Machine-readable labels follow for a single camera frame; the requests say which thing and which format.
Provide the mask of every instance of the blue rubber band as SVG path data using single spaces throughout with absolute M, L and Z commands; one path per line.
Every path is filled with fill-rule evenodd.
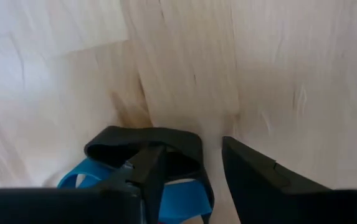
M 58 188 L 76 188 L 79 174 L 86 175 L 78 188 L 91 187 L 105 180 L 113 170 L 84 159 L 59 182 Z M 198 215 L 212 212 L 204 186 L 197 180 L 165 185 L 161 199 L 159 221 L 165 224 L 178 224 Z

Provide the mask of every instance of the wooden floor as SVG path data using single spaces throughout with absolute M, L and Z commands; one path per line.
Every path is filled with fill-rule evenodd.
M 0 0 L 0 187 L 54 186 L 111 124 L 199 134 L 213 223 L 223 135 L 357 188 L 357 0 Z

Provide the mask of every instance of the black plastic piece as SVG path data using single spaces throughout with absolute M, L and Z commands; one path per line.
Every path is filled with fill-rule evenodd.
M 141 197 L 108 189 L 0 189 L 0 223 L 119 223 L 143 219 Z
M 127 160 L 107 180 L 94 188 L 130 192 L 141 198 L 142 219 L 157 223 L 166 177 L 166 147 L 148 146 Z
M 165 182 L 187 178 L 200 181 L 213 208 L 214 194 L 204 168 L 202 141 L 194 133 L 169 128 L 109 126 L 91 140 L 84 150 L 93 161 L 116 169 L 147 146 L 166 147 Z M 204 223 L 208 223 L 209 218 L 210 215 L 202 216 Z
M 330 190 L 231 137 L 222 159 L 241 223 L 357 223 L 357 190 Z

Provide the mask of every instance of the light wood surface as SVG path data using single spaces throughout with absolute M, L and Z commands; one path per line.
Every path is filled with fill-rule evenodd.
M 0 187 L 53 186 L 104 127 L 221 137 L 357 188 L 357 0 L 0 0 Z

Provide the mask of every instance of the black strap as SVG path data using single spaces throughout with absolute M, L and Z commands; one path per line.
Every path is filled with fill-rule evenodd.
M 121 128 L 109 126 L 85 146 L 91 160 L 117 169 L 146 146 L 166 146 L 165 182 L 196 179 L 203 184 L 211 208 L 214 194 L 203 163 L 202 141 L 194 133 L 168 128 Z M 211 215 L 203 215 L 209 223 Z

